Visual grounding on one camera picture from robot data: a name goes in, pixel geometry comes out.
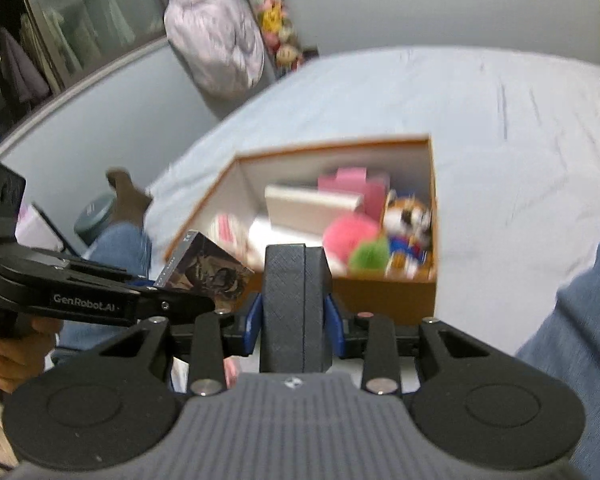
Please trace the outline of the person's left hand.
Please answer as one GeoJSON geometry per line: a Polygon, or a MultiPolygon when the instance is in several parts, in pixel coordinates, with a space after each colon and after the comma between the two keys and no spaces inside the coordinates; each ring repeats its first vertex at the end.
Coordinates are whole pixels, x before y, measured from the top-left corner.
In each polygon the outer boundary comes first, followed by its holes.
{"type": "Polygon", "coordinates": [[[46,356],[56,346],[64,325],[54,318],[32,318],[32,333],[17,339],[0,338],[0,390],[13,393],[43,373],[46,356]]]}

